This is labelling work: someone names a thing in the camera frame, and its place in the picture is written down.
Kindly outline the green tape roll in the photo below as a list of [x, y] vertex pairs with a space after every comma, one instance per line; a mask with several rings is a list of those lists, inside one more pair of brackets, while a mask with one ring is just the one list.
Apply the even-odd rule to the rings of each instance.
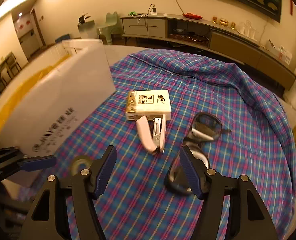
[[85, 168], [90, 168], [93, 160], [86, 156], [86, 155], [80, 155], [73, 159], [73, 161], [70, 164], [70, 174], [72, 176], [75, 176], [78, 172]]

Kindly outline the black safety glasses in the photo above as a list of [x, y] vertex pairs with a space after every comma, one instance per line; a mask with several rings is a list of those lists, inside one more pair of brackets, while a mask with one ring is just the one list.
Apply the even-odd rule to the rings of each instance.
[[[183, 145], [188, 146], [194, 157], [203, 161], [206, 167], [210, 162], [202, 148], [207, 142], [214, 142], [223, 134], [231, 133], [230, 129], [224, 129], [222, 122], [215, 116], [206, 112], [197, 113], [190, 124], [188, 134], [183, 139]], [[166, 189], [179, 196], [192, 194], [179, 155], [173, 159], [164, 179]]]

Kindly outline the pink white stapler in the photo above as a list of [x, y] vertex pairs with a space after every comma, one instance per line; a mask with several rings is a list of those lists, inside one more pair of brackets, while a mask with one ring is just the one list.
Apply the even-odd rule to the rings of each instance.
[[153, 131], [151, 132], [148, 119], [142, 116], [136, 121], [139, 139], [145, 150], [151, 155], [163, 153], [165, 149], [167, 116], [154, 118]]

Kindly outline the white foam box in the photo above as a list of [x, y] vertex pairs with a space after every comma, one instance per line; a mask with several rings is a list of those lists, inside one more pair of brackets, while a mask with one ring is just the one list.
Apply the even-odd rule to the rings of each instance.
[[0, 148], [51, 156], [114, 92], [103, 43], [65, 40], [17, 74], [1, 94]]

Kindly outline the white card box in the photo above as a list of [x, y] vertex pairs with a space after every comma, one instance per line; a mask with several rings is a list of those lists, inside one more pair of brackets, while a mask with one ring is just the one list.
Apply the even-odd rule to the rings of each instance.
[[171, 120], [171, 100], [168, 90], [133, 90], [128, 93], [125, 115], [128, 121], [137, 121], [142, 116], [147, 120], [162, 118]]

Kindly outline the blue plaid cloth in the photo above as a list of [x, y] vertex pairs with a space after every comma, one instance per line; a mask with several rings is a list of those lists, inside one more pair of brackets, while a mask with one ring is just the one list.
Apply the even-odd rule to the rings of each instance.
[[[294, 215], [296, 149], [279, 98], [237, 65], [172, 50], [148, 49], [111, 66], [116, 91], [56, 151], [57, 165], [40, 173], [19, 198], [37, 194], [50, 174], [69, 175], [78, 155], [100, 158], [109, 145], [118, 157], [104, 194], [94, 205], [107, 239], [189, 239], [202, 203], [167, 191], [164, 178], [194, 116], [215, 115], [227, 134], [203, 146], [211, 167], [237, 178], [246, 174], [269, 210], [279, 239]], [[125, 116], [131, 90], [168, 90], [171, 120], [162, 154], [141, 145]]]

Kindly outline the dining chairs and table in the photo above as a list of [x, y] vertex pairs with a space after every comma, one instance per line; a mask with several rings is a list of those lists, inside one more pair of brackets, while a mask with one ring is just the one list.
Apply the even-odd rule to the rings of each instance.
[[0, 64], [0, 95], [21, 70], [22, 68], [17, 62], [15, 55], [13, 52], [10, 52]]

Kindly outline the long grey tv cabinet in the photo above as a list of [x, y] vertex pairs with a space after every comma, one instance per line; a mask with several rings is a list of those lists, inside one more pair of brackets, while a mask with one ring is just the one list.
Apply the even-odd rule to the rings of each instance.
[[251, 38], [206, 20], [179, 15], [123, 16], [123, 37], [151, 38], [199, 48], [226, 57], [273, 79], [289, 90], [296, 75], [286, 63]]

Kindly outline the blue plastic crate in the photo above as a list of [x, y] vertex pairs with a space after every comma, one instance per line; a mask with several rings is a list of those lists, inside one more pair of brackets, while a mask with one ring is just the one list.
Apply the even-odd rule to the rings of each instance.
[[69, 35], [69, 34], [64, 34], [64, 35], [58, 37], [58, 38], [55, 40], [55, 43], [60, 43], [60, 42], [62, 42], [63, 40], [70, 40], [70, 35]]

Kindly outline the green plastic child chair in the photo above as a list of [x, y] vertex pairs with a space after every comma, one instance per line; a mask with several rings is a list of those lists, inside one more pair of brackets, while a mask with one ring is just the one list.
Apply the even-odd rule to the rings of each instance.
[[112, 35], [123, 35], [123, 26], [118, 13], [107, 13], [106, 22], [97, 27], [98, 36], [104, 36], [108, 45], [113, 44]]

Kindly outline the white trash bin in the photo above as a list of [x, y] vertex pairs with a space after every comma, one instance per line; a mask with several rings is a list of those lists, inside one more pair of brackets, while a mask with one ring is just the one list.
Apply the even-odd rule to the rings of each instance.
[[95, 25], [95, 21], [87, 21], [91, 16], [88, 16], [87, 14], [83, 14], [81, 17], [78, 19], [78, 24], [77, 28], [80, 33], [81, 38], [86, 39], [86, 38], [98, 38], [98, 32], [97, 28]]

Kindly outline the clear glass cups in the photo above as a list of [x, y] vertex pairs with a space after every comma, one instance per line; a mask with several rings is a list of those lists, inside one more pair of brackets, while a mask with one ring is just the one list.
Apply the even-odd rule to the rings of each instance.
[[252, 40], [257, 40], [258, 30], [252, 26], [250, 21], [241, 22], [237, 25], [237, 31]]

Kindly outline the red dish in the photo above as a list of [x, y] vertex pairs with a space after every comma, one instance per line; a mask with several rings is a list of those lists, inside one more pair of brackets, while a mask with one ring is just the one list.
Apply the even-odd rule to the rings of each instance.
[[192, 14], [192, 13], [183, 13], [183, 16], [185, 18], [192, 19], [192, 20], [202, 20], [203, 19], [202, 16], [195, 15], [195, 14]]

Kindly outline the red chinese knot right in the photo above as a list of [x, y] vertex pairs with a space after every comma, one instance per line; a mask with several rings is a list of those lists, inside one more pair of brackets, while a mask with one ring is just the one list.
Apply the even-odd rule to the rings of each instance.
[[294, 11], [294, 3], [293, 0], [290, 0], [290, 15], [293, 16], [293, 11]]

